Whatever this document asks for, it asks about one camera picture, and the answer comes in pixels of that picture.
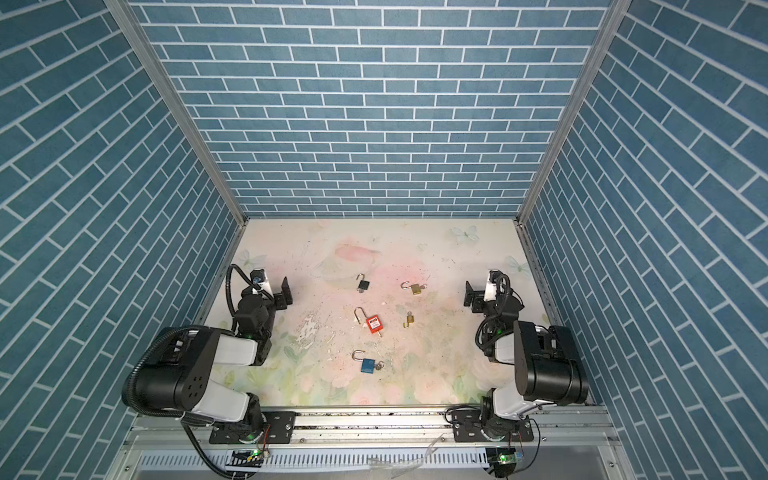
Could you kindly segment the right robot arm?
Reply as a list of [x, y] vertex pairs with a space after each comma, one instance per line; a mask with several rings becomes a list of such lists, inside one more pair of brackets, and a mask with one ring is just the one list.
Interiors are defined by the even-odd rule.
[[572, 332], [523, 321], [525, 304], [508, 275], [491, 270], [482, 290], [466, 283], [463, 305], [483, 316], [475, 346], [490, 362], [514, 368], [512, 383], [482, 398], [480, 425], [487, 433], [498, 436], [543, 407], [587, 400], [589, 382]]

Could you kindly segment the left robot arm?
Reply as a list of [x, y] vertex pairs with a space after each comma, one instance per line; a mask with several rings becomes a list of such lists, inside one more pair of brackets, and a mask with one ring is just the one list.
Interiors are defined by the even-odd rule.
[[216, 365], [261, 366], [272, 346], [276, 313], [293, 304], [283, 279], [273, 290], [263, 269], [225, 274], [228, 329], [204, 325], [165, 328], [140, 357], [122, 388], [122, 401], [140, 415], [177, 418], [193, 425], [229, 425], [254, 437], [265, 417], [254, 394], [211, 379]]

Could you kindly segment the black padlock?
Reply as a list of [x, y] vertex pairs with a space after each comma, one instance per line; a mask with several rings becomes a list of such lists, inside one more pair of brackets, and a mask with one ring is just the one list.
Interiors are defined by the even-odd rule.
[[356, 280], [358, 281], [357, 291], [359, 293], [364, 293], [368, 290], [370, 282], [365, 279], [365, 275], [363, 273], [358, 274]]

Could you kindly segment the red safety padlock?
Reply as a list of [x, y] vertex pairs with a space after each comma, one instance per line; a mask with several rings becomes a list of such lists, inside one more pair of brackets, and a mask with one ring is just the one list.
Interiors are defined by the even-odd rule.
[[353, 311], [358, 324], [365, 324], [371, 334], [382, 335], [383, 323], [378, 315], [367, 315], [362, 307], [356, 307]]

